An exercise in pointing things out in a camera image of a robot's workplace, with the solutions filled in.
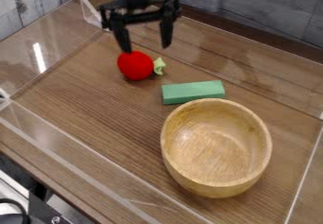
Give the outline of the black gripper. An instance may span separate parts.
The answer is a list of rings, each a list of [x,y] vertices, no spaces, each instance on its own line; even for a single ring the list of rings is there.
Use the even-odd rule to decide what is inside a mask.
[[[155,4],[162,5],[159,10],[142,14],[134,13],[135,10],[146,10]],[[124,14],[118,13],[122,9],[126,11]],[[180,16],[180,11],[179,0],[115,0],[99,6],[102,26],[111,29],[122,50],[128,54],[132,49],[127,25],[159,21],[162,45],[167,48],[172,43],[174,22]]]

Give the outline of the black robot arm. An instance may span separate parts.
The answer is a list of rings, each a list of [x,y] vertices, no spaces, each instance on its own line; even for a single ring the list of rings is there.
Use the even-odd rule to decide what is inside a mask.
[[[174,22],[180,17],[179,0],[115,0],[100,4],[102,27],[108,29],[126,53],[132,52],[127,25],[159,21],[162,46],[172,44]]]

